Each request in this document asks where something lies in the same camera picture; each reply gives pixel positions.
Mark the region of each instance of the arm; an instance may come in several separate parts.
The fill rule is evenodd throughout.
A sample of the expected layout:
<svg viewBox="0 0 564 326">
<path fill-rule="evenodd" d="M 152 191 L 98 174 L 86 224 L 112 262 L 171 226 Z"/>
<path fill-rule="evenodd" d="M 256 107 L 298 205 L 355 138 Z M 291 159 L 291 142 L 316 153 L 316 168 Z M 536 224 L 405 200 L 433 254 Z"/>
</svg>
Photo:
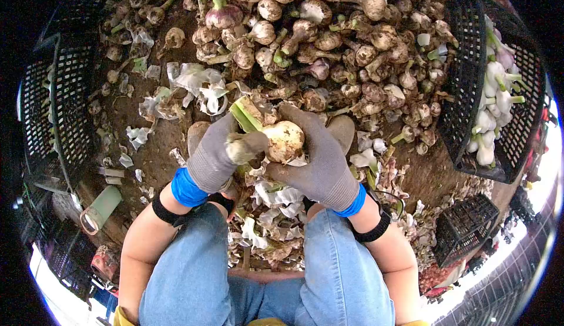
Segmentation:
<svg viewBox="0 0 564 326">
<path fill-rule="evenodd" d="M 168 211 L 176 214 L 185 214 L 191 209 L 174 199 L 170 183 L 161 191 L 160 199 Z M 155 215 L 152 204 L 141 212 L 127 231 L 121 252 L 119 306 L 130 322 L 137 323 L 139 303 L 153 267 L 177 231 L 178 227 Z"/>
<path fill-rule="evenodd" d="M 227 182 L 237 167 L 224 146 L 234 124 L 235 119 L 229 113 L 205 131 L 195 152 L 190 155 L 187 167 L 179 169 L 173 181 L 159 194 L 166 210 L 178 215 L 186 214 L 192 207 L 205 202 L 208 194 L 218 192 Z M 246 134 L 239 141 L 253 157 L 268 145 L 268 139 L 261 133 Z M 227 217 L 227 210 L 223 206 L 212 204 Z M 143 291 L 153 268 L 177 231 L 178 228 L 162 221 L 153 211 L 152 204 L 149 204 L 127 232 L 121 253 L 119 306 L 128 321 L 138 321 Z"/>
<path fill-rule="evenodd" d="M 378 204 L 366 196 L 364 206 L 349 217 L 354 229 L 366 233 L 380 221 Z M 419 275 L 415 253 L 396 223 L 375 241 L 365 243 L 378 264 L 394 301 L 396 324 L 419 320 Z"/>
</svg>

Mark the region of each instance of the jeans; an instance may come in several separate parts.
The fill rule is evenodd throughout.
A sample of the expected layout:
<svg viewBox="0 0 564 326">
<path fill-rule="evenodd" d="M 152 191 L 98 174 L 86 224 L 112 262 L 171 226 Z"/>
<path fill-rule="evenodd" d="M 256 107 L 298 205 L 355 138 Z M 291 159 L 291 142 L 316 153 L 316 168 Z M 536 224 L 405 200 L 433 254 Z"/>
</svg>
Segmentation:
<svg viewBox="0 0 564 326">
<path fill-rule="evenodd" d="M 159 259 L 139 307 L 141 325 L 394 325 L 382 273 L 349 221 L 332 210 L 305 226 L 305 278 L 269 284 L 227 277 L 227 224 L 203 204 Z"/>
</svg>

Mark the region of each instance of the plastic crate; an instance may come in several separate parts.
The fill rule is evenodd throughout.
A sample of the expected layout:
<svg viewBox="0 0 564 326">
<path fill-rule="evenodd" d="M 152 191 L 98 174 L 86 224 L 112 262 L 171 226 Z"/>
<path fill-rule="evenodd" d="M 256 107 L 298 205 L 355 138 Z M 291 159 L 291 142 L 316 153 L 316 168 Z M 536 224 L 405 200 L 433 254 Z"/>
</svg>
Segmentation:
<svg viewBox="0 0 564 326">
<path fill-rule="evenodd" d="M 53 239 L 47 266 L 59 282 L 74 295 L 87 301 L 92 291 L 90 262 L 96 246 L 71 221 L 66 220 Z"/>
<path fill-rule="evenodd" d="M 513 119 L 502 128 L 501 139 L 495 143 L 493 169 L 478 165 L 476 154 L 465 151 L 478 114 L 487 65 L 484 14 L 496 23 L 503 42 L 516 50 L 515 62 L 531 88 L 531 92 L 513 92 L 524 96 L 526 102 L 511 109 Z M 536 43 L 523 22 L 492 0 L 451 0 L 446 4 L 446 19 L 460 46 L 443 86 L 455 102 L 443 104 L 438 123 L 441 138 L 457 171 L 512 183 L 526 162 L 543 110 L 545 74 Z"/>
<path fill-rule="evenodd" d="M 509 207 L 519 216 L 519 219 L 523 221 L 526 226 L 536 221 L 536 214 L 532 209 L 532 203 L 528 199 L 527 192 L 523 187 L 517 187 L 515 194 L 511 197 Z"/>
<path fill-rule="evenodd" d="M 40 188 L 72 192 L 94 149 L 87 102 L 96 41 L 95 33 L 56 34 L 35 47 L 25 67 L 18 99 L 26 169 L 28 181 Z M 47 89 L 43 81 L 51 65 L 53 82 Z"/>
<path fill-rule="evenodd" d="M 56 33 L 81 34 L 97 32 L 98 21 L 104 17 L 106 0 L 66 0 L 59 4 L 42 36 Z"/>
<path fill-rule="evenodd" d="M 437 218 L 437 244 L 433 254 L 439 267 L 464 258 L 490 235 L 499 211 L 479 194 L 454 205 Z"/>
</svg>

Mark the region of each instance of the soil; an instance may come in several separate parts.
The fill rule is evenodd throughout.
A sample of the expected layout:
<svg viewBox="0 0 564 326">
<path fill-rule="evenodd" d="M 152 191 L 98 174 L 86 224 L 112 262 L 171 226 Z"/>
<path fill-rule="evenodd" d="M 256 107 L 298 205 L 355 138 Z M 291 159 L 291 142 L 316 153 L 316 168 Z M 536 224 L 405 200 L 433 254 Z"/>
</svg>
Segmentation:
<svg viewBox="0 0 564 326">
<path fill-rule="evenodd" d="M 156 52 L 159 48 L 157 39 L 164 42 L 166 32 L 173 26 L 184 30 L 186 41 L 181 48 L 167 52 L 159 61 L 156 59 Z M 107 114 L 108 120 L 112 125 L 115 139 L 110 147 L 109 156 L 113 161 L 113 167 L 124 169 L 119 163 L 120 148 L 119 144 L 128 148 L 134 166 L 125 169 L 125 179 L 119 186 L 123 196 L 123 202 L 116 208 L 112 217 L 117 217 L 118 222 L 122 222 L 123 229 L 129 227 L 132 221 L 132 214 L 139 214 L 145 204 L 140 201 L 143 195 L 139 187 L 145 186 L 147 189 L 152 186 L 156 192 L 165 186 L 174 175 L 178 168 L 177 161 L 169 156 L 169 152 L 174 148 L 179 148 L 180 153 L 186 159 L 188 157 L 186 133 L 191 124 L 199 120 L 210 120 L 210 118 L 194 109 L 191 104 L 186 109 L 185 117 L 179 120 L 167 121 L 160 120 L 154 133 L 148 136 L 146 144 L 142 145 L 137 152 L 134 151 L 129 139 L 126 136 L 126 128 L 151 127 L 151 123 L 139 116 L 139 103 L 143 102 L 143 97 L 153 95 L 158 86 L 169 86 L 166 75 L 167 62 L 198 63 L 195 57 L 195 46 L 191 41 L 192 33 L 196 28 L 195 12 L 187 12 L 182 9 L 182 0 L 177 0 L 170 8 L 164 24 L 159 30 L 159 35 L 154 36 L 155 47 L 152 50 L 148 65 L 161 66 L 161 79 L 145 80 L 139 74 L 131 73 L 132 66 L 127 66 L 123 71 L 129 74 L 129 82 L 135 88 L 132 98 L 120 95 L 102 97 L 103 112 Z M 97 68 L 94 87 L 99 88 L 106 81 L 106 73 L 109 69 L 116 69 L 120 63 L 112 62 L 107 58 L 98 61 L 100 67 Z M 386 125 L 382 127 L 382 137 L 386 140 L 401 131 L 401 124 Z M 438 206 L 444 195 L 448 195 L 457 185 L 462 184 L 468 177 L 467 174 L 456 172 L 452 166 L 446 147 L 438 137 L 435 146 L 431 147 L 427 154 L 421 156 L 414 150 L 416 142 L 397 144 L 394 156 L 397 157 L 397 165 L 410 164 L 402 188 L 410 194 L 406 200 L 408 212 L 413 212 L 418 200 L 431 207 Z M 93 159 L 97 166 L 101 163 L 101 158 Z M 145 177 L 143 183 L 139 183 L 135 178 L 135 169 L 142 169 Z M 104 178 L 101 175 L 85 173 L 88 185 L 93 188 L 103 188 Z M 515 191 L 519 179 L 512 185 L 495 183 L 492 193 L 492 200 L 501 211 L 501 216 L 507 210 L 508 203 Z M 258 265 L 258 261 L 252 261 L 252 265 Z"/>
</svg>

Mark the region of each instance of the hand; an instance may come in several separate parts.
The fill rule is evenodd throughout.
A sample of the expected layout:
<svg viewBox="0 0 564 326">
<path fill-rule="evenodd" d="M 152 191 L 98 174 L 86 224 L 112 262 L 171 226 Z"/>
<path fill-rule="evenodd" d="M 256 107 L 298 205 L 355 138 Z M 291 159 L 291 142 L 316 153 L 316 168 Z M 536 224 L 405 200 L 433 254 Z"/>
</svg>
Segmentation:
<svg viewBox="0 0 564 326">
<path fill-rule="evenodd" d="M 199 189 L 214 194 L 229 180 L 237 162 L 227 154 L 227 147 L 234 142 L 243 145 L 250 160 L 268 146 L 268 139 L 261 132 L 234 136 L 237 121 L 231 113 L 210 125 L 194 154 L 186 161 L 188 173 Z"/>
<path fill-rule="evenodd" d="M 272 162 L 266 167 L 266 175 L 335 211 L 348 208 L 359 193 L 359 184 L 349 171 L 339 143 L 313 113 L 288 104 L 281 105 L 278 113 L 302 128 L 310 163 L 292 167 Z"/>
</svg>

